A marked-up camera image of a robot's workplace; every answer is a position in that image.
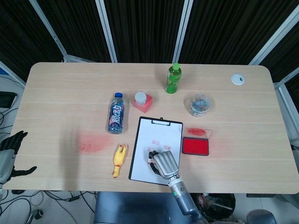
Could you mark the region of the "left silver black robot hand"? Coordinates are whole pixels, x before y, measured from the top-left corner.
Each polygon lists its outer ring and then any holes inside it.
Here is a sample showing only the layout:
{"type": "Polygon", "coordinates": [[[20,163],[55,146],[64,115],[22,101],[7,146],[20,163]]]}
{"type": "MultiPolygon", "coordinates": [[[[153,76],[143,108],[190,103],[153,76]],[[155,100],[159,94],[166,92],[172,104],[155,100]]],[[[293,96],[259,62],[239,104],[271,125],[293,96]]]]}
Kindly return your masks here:
{"type": "Polygon", "coordinates": [[[28,170],[15,170],[16,156],[21,147],[21,142],[27,135],[28,132],[19,131],[0,143],[0,189],[3,189],[3,186],[12,177],[26,176],[37,169],[37,166],[33,166],[28,170]]]}

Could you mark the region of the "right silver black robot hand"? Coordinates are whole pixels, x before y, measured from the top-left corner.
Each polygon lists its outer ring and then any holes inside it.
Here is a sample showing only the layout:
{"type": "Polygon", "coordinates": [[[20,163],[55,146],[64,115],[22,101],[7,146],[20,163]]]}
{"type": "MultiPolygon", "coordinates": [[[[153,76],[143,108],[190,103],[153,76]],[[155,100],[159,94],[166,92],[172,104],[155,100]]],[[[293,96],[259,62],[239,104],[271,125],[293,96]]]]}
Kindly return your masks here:
{"type": "Polygon", "coordinates": [[[149,164],[152,171],[166,180],[178,179],[179,168],[171,151],[149,152],[149,159],[154,159],[155,164],[149,164]]]}

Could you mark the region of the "black clipboard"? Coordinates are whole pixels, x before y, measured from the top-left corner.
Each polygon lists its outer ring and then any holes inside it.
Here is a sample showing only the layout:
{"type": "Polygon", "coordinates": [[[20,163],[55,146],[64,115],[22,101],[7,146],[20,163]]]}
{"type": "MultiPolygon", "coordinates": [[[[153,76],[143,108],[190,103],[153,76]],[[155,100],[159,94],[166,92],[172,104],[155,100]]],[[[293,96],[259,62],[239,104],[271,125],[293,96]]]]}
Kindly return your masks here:
{"type": "Polygon", "coordinates": [[[148,164],[149,152],[171,151],[179,165],[183,123],[140,117],[128,178],[133,181],[167,185],[168,181],[156,175],[148,164]]]}

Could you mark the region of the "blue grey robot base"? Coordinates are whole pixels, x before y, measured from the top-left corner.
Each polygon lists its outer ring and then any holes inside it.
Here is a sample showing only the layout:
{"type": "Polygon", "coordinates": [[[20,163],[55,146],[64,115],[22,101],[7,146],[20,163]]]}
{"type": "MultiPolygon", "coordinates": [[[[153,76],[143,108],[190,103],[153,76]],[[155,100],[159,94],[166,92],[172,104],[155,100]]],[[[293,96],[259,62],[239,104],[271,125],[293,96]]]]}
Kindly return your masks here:
{"type": "Polygon", "coordinates": [[[189,224],[171,193],[98,192],[93,224],[189,224]]]}

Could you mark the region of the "red ink pad clear lid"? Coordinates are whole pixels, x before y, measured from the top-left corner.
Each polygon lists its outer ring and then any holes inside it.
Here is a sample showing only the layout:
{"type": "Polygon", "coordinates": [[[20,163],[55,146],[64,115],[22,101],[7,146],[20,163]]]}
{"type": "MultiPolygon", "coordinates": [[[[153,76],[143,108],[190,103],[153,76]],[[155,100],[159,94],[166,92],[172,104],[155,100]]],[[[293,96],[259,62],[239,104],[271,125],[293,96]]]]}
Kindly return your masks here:
{"type": "Polygon", "coordinates": [[[181,152],[188,155],[208,156],[212,130],[184,128],[181,152]]]}

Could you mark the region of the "white stamped paper sheet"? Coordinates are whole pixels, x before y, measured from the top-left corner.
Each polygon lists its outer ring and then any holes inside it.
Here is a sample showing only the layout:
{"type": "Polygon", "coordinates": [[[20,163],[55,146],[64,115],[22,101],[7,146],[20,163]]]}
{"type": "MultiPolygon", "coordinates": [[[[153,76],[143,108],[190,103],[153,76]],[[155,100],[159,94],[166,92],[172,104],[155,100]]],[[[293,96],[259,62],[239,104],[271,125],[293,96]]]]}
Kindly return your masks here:
{"type": "Polygon", "coordinates": [[[168,185],[179,178],[183,123],[140,117],[128,178],[168,185]]]}

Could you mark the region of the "yellow rubber chicken toy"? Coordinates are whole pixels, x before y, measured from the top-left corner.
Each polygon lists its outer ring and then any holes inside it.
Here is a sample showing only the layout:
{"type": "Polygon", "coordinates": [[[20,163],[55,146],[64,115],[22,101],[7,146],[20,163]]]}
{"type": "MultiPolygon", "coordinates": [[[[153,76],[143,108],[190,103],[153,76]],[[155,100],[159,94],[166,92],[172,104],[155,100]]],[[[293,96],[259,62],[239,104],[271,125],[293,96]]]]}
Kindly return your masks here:
{"type": "Polygon", "coordinates": [[[120,144],[115,153],[113,158],[114,170],[113,170],[113,178],[117,178],[120,175],[121,167],[125,161],[127,155],[128,145],[127,144],[120,144]]]}

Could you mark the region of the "black device box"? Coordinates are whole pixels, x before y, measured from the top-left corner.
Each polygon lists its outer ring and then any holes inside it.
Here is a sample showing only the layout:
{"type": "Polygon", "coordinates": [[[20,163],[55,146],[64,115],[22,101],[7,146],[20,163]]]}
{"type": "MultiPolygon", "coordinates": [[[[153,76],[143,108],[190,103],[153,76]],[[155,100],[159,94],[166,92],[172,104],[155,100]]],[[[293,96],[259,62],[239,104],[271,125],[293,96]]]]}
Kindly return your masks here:
{"type": "Polygon", "coordinates": [[[0,91],[0,108],[11,108],[18,94],[8,91],[0,91]]]}

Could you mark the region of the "red square bottle white cap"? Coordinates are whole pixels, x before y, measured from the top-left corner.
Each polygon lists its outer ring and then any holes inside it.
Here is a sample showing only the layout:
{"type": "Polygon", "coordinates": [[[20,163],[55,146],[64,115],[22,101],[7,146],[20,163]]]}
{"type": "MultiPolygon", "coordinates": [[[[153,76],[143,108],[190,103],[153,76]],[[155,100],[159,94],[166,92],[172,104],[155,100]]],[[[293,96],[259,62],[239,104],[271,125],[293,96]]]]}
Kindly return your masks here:
{"type": "Polygon", "coordinates": [[[140,91],[135,94],[133,103],[135,108],[146,113],[153,104],[153,97],[140,91]]]}

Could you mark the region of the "black caster wheel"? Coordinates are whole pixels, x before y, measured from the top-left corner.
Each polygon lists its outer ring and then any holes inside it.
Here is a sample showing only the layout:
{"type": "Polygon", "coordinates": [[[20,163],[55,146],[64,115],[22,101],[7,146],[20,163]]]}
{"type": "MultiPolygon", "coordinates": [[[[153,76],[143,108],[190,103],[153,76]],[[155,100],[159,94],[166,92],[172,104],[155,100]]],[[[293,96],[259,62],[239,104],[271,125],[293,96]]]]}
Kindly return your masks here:
{"type": "Polygon", "coordinates": [[[37,210],[34,210],[32,211],[32,220],[35,219],[35,220],[38,220],[38,219],[41,219],[44,215],[44,212],[41,210],[41,209],[37,209],[37,210]]]}

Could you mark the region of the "black waste bin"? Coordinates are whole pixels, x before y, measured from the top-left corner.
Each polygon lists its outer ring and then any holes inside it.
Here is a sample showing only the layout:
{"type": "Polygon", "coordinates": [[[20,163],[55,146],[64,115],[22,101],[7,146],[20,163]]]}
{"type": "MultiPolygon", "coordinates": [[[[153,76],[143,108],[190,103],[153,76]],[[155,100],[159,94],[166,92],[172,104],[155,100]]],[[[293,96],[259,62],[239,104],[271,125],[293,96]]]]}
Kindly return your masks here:
{"type": "Polygon", "coordinates": [[[197,193],[192,194],[192,198],[203,217],[209,222],[228,220],[235,210],[234,194],[197,193]]]}

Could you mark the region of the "clear jar of clips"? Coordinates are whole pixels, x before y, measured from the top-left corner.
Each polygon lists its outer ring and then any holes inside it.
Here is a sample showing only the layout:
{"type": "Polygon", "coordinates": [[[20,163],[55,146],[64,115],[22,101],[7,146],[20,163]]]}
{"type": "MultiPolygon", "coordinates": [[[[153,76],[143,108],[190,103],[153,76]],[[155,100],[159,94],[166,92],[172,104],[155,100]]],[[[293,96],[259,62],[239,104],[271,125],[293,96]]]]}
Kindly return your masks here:
{"type": "Polygon", "coordinates": [[[196,94],[189,99],[188,112],[194,117],[204,116],[211,108],[211,100],[204,94],[196,94]]]}

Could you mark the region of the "blue label drink bottle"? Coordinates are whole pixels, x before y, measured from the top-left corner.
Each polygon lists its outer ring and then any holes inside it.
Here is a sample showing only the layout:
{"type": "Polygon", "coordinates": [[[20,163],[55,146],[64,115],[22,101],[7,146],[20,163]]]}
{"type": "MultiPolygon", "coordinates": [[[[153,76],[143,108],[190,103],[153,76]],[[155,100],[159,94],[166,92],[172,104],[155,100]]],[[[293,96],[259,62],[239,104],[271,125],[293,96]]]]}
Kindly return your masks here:
{"type": "Polygon", "coordinates": [[[107,130],[112,134],[121,134],[123,130],[123,121],[125,113],[125,101],[123,94],[117,92],[109,107],[107,130]]]}

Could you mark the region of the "green tea bottle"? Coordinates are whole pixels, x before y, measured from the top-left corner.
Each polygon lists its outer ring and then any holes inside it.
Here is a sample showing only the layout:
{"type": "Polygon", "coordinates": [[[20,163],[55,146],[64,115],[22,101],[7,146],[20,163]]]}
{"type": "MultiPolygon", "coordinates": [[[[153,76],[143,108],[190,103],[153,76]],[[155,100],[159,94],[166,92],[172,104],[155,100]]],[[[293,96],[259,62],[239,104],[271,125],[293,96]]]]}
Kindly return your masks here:
{"type": "Polygon", "coordinates": [[[182,71],[179,63],[174,63],[167,72],[167,82],[165,85],[165,91],[169,94],[177,92],[178,83],[181,79],[182,71]]]}

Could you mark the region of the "black fabric partition panel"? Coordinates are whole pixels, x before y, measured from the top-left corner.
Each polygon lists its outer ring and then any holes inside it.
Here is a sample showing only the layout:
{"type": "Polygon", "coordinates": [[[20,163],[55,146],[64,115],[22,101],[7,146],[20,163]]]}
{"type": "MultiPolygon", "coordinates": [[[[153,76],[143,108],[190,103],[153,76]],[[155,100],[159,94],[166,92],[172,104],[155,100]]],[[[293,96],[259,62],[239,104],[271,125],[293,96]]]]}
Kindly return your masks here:
{"type": "Polygon", "coordinates": [[[110,63],[95,0],[37,0],[69,55],[110,63]]]}
{"type": "Polygon", "coordinates": [[[62,59],[28,0],[0,0],[0,61],[26,82],[34,64],[62,59]]]}
{"type": "Polygon", "coordinates": [[[184,0],[104,0],[119,63],[171,63],[184,0]]]}
{"type": "Polygon", "coordinates": [[[262,60],[274,83],[299,67],[299,22],[289,31],[276,47],[262,60]]]}
{"type": "Polygon", "coordinates": [[[194,0],[179,62],[247,65],[299,0],[194,0]]]}

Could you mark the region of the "white partition frame post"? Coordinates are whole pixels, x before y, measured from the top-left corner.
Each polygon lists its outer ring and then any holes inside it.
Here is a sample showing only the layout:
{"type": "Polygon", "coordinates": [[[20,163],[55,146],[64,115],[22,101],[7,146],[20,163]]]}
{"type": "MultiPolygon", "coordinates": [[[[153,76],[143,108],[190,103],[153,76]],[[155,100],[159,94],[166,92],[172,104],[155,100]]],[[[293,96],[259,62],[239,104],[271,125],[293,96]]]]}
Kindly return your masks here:
{"type": "Polygon", "coordinates": [[[104,0],[95,0],[112,63],[118,63],[104,0]]]}
{"type": "Polygon", "coordinates": [[[249,65],[259,65],[268,54],[283,40],[283,38],[299,22],[299,4],[273,33],[269,40],[263,45],[259,52],[250,61],[249,65]]]}
{"type": "Polygon", "coordinates": [[[40,5],[38,4],[37,0],[29,0],[29,2],[31,4],[31,6],[33,7],[33,9],[35,10],[35,12],[37,13],[37,15],[39,16],[39,18],[41,19],[41,21],[43,22],[44,26],[47,28],[47,30],[48,30],[49,34],[51,35],[51,37],[53,38],[54,42],[58,46],[61,54],[63,55],[64,62],[67,62],[68,54],[67,54],[63,44],[59,40],[59,38],[58,38],[56,32],[54,31],[53,27],[51,26],[49,20],[47,19],[46,15],[44,14],[44,12],[41,9],[40,5]]]}
{"type": "Polygon", "coordinates": [[[181,49],[183,46],[186,29],[188,26],[189,17],[191,14],[193,0],[184,0],[183,10],[181,14],[180,24],[178,28],[178,35],[174,49],[172,63],[178,63],[181,49]]]}

